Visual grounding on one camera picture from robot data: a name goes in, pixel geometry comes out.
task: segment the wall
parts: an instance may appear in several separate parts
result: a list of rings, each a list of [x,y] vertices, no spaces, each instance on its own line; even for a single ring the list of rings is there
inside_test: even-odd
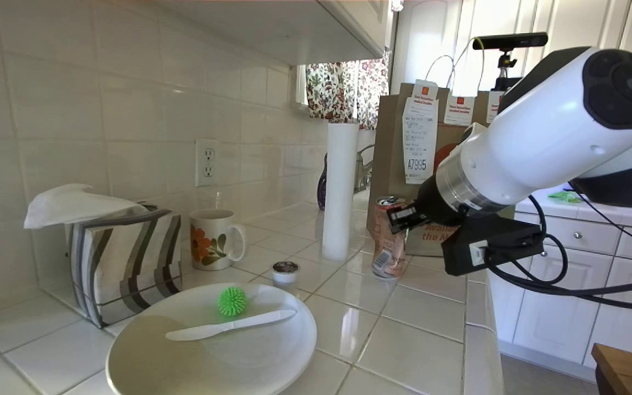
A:
[[[517,59],[511,77],[517,77],[553,48],[632,51],[632,0],[407,0],[399,26],[392,87],[426,74],[448,86],[451,62],[434,59],[449,55],[461,59],[451,89],[473,95],[493,86],[501,51],[464,51],[470,37],[546,30],[550,40],[545,48],[511,52]]]
[[[311,197],[324,125],[290,99],[288,66],[143,0],[0,0],[0,298],[65,273],[61,228],[21,228],[26,201],[57,185],[185,215]],[[206,140],[217,186],[196,186]]]

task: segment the tile backsplash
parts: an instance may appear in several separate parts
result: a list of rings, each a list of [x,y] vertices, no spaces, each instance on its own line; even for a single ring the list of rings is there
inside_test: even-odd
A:
[[[146,0],[0,0],[0,300],[65,267],[61,228],[21,228],[57,185],[185,215],[314,200],[327,133],[291,80]],[[215,186],[196,186],[196,143],[217,148]]]

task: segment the white plate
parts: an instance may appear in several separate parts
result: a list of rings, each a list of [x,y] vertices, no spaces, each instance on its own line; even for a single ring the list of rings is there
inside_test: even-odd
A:
[[[316,320],[298,298],[270,285],[241,285],[253,294],[255,317],[293,307],[288,320],[219,333],[197,342],[167,341],[167,332],[223,322],[219,294],[233,284],[185,290],[139,314],[107,356],[107,382],[123,395],[241,395],[280,393],[310,365],[316,348]]]

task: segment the mug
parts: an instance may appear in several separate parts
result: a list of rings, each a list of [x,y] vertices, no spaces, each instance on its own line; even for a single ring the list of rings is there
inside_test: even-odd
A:
[[[223,269],[246,257],[246,228],[233,224],[233,210],[191,215],[191,262],[197,269]]]

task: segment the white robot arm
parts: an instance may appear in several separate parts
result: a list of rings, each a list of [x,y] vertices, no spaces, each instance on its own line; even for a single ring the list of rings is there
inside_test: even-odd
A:
[[[390,224],[461,227],[443,253],[448,273],[464,275],[540,253],[538,227],[495,213],[561,183],[594,201],[632,206],[632,52],[550,52],[504,95],[493,122],[473,125],[416,200],[390,213]]]

